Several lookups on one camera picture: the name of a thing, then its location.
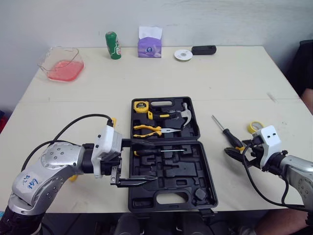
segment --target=green can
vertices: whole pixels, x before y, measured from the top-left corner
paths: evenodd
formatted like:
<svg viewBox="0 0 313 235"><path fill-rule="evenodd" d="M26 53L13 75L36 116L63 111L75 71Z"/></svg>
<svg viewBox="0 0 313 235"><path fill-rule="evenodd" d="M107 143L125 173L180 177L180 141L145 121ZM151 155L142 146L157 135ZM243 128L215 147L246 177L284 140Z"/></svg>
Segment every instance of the green can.
<svg viewBox="0 0 313 235"><path fill-rule="evenodd" d="M117 38L117 34L114 32L106 33L107 47L110 53L110 56L113 60L118 60L122 57L121 47Z"/></svg>

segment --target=roll of tape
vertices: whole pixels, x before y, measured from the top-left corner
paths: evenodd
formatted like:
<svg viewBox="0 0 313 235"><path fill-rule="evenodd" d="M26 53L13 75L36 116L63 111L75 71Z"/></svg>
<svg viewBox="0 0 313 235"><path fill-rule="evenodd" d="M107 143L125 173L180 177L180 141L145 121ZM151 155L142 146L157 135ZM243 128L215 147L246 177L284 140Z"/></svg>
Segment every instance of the roll of tape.
<svg viewBox="0 0 313 235"><path fill-rule="evenodd" d="M263 127L264 127L264 125L262 123L260 123L259 121L253 121L248 125L247 130L248 130L248 132L253 134L254 132L262 129Z"/></svg>
<svg viewBox="0 0 313 235"><path fill-rule="evenodd" d="M177 50L174 53L174 56L179 61L188 61L192 58L192 53L189 50Z"/></svg>

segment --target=white table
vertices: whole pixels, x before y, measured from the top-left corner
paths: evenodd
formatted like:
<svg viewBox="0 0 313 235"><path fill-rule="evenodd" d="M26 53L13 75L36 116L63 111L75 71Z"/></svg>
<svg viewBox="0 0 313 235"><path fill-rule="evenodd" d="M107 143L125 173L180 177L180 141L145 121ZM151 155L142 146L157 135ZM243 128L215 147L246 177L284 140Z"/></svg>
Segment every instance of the white table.
<svg viewBox="0 0 313 235"><path fill-rule="evenodd" d="M137 58L136 48L122 48L122 58L111 60L106 48L82 48L85 68L70 83L52 82L39 70L0 134L0 211L11 184L30 151L51 140L73 119L89 113L117 118L116 130L130 137L131 100L141 97L190 96L213 176L219 205L216 211L272 209L252 188L243 166L226 156L229 144L214 114L240 139L249 139L246 125L259 120L274 125L290 154L313 161L313 117L263 47L218 47L212 56L178 62L178 47L162 49L162 58ZM105 120L82 120L62 135L75 143L94 142ZM40 155L39 151L30 164ZM122 153L128 176L129 152ZM284 182L251 168L260 190L280 201ZM48 212L126 212L126 188L110 186L109 177L82 175L66 182ZM288 203L302 203L295 189Z"/></svg>

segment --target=screwdriver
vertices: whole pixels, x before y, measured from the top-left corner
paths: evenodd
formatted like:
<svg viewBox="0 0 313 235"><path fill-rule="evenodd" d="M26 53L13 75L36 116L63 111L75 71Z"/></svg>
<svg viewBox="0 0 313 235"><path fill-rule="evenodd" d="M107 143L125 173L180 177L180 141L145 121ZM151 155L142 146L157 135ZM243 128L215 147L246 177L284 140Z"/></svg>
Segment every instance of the screwdriver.
<svg viewBox="0 0 313 235"><path fill-rule="evenodd" d="M244 145L241 143L241 141L236 138L235 136L233 136L233 134L230 132L230 130L227 128L225 129L220 122L216 119L216 117L214 117L214 115L212 115L213 120L218 124L218 126L221 128L221 130L223 131L223 134L226 135L226 138L228 139L229 143L239 149L239 150L243 150L244 149Z"/></svg>
<svg viewBox="0 0 313 235"><path fill-rule="evenodd" d="M143 149L134 151L135 156L148 156L148 155L160 155L164 152L183 152L185 149L169 149L169 150L160 150L160 149Z"/></svg>

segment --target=black toolbox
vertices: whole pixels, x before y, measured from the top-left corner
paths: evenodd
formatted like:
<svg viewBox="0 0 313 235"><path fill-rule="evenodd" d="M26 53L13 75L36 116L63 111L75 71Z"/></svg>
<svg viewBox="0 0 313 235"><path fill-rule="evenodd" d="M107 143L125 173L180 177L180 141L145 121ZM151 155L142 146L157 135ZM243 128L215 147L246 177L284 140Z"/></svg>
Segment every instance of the black toolbox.
<svg viewBox="0 0 313 235"><path fill-rule="evenodd" d="M191 120L184 127L187 118L182 118L183 103L191 111ZM134 104L149 104L152 119L147 113L138 113ZM158 118L162 114L176 114L172 119ZM162 128L181 129L181 131L153 135L144 138L152 142L157 149L185 149L183 152L163 152L150 156L135 156L130 151L131 175L156 176L157 179L142 186L129 188L128 207L131 212L155 212L168 210L207 210L218 204L210 169L204 147L198 141L200 137L195 112L189 97L143 98L132 101L131 139L134 135L146 135L153 131L147 129L134 130L134 126L147 125ZM184 203L161 204L157 201L159 194L176 193L185 199Z"/></svg>

